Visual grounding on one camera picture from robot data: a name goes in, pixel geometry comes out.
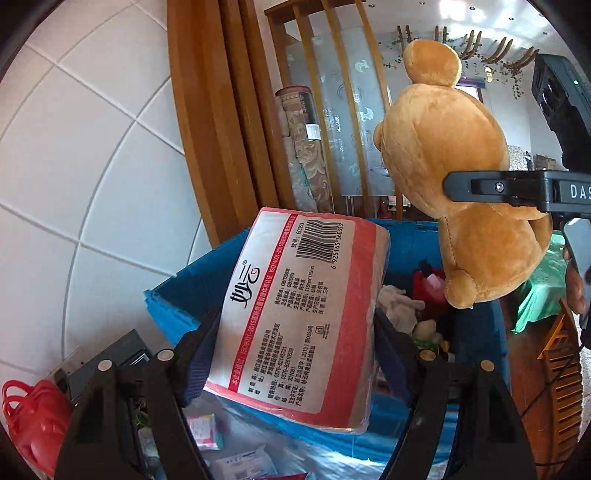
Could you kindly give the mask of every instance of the ceiling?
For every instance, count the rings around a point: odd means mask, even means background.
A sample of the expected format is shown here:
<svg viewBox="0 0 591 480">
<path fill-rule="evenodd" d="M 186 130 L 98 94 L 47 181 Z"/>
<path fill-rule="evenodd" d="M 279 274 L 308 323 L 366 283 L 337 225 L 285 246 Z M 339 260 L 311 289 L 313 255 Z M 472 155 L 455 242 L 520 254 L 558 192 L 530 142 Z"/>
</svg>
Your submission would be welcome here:
<svg viewBox="0 0 591 480">
<path fill-rule="evenodd" d="M 398 39 L 398 25 L 403 32 L 409 25 L 414 38 L 433 38 L 435 25 L 439 25 L 440 32 L 447 27 L 450 39 L 460 39 L 471 30 L 475 35 L 482 31 L 479 52 L 484 55 L 492 54 L 499 41 L 508 37 L 513 39 L 513 48 L 506 61 L 517 60 L 535 47 L 541 53 L 564 55 L 578 66 L 556 30 L 527 0 L 367 0 L 364 6 L 383 45 Z M 336 12 L 343 29 L 361 26 L 355 5 L 338 7 Z M 315 35 L 330 31 L 324 12 L 311 15 L 310 21 Z M 286 24 L 286 29 L 300 39 L 295 21 Z"/>
</svg>

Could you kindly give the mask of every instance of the window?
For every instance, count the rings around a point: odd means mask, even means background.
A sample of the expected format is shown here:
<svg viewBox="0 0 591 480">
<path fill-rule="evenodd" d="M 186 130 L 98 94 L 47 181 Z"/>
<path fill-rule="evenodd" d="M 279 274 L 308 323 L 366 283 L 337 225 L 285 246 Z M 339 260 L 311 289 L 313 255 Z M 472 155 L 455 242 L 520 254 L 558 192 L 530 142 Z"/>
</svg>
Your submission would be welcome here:
<svg viewBox="0 0 591 480">
<path fill-rule="evenodd" d="M 482 99 L 482 90 L 480 88 L 474 87 L 472 85 L 462 85 L 461 82 L 456 85 L 456 88 L 462 92 L 466 92 L 468 95 L 473 96 L 476 100 L 484 103 L 484 100 Z"/>
</svg>

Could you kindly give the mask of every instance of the screw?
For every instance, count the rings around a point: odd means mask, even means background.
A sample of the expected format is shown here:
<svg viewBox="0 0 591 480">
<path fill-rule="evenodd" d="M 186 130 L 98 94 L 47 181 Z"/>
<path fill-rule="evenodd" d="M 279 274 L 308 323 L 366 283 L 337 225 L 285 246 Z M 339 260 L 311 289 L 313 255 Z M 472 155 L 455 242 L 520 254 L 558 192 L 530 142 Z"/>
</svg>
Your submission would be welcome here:
<svg viewBox="0 0 591 480">
<path fill-rule="evenodd" d="M 492 372 L 495 369 L 495 364 L 490 360 L 483 360 L 480 362 L 480 368 L 482 368 L 485 372 Z"/>
<path fill-rule="evenodd" d="M 420 356 L 426 362 L 433 362 L 433 360 L 435 360 L 437 358 L 437 355 L 435 355 L 435 352 L 433 350 L 429 350 L 429 349 L 421 350 Z"/>
<path fill-rule="evenodd" d="M 161 362 L 168 362 L 173 359 L 174 352 L 172 350 L 161 350 L 158 352 L 157 357 Z"/>
<path fill-rule="evenodd" d="M 111 360 L 101 360 L 99 363 L 99 370 L 101 372 L 106 372 L 113 366 L 113 362 Z"/>
</svg>

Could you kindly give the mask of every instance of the teddy bear paw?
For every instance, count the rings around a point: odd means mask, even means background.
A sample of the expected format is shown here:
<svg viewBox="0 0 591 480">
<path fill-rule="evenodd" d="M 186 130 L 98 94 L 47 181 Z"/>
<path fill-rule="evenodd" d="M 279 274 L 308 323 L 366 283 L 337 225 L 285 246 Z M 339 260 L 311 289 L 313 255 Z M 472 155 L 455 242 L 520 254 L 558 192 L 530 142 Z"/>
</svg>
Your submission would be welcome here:
<svg viewBox="0 0 591 480">
<path fill-rule="evenodd" d="M 457 309 L 469 309 L 476 301 L 478 291 L 474 279 L 463 270 L 446 275 L 445 298 Z"/>
</svg>

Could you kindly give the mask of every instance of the wall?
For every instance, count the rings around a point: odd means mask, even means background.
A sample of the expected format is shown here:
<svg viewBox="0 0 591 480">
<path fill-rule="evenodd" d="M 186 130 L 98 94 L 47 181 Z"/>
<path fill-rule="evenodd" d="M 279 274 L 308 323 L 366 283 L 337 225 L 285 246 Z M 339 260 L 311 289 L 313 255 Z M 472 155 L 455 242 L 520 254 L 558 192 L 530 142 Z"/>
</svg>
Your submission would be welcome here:
<svg viewBox="0 0 591 480">
<path fill-rule="evenodd" d="M 64 2 L 0 83 L 0 385 L 136 328 L 211 250 L 174 109 L 166 1 Z"/>
</svg>

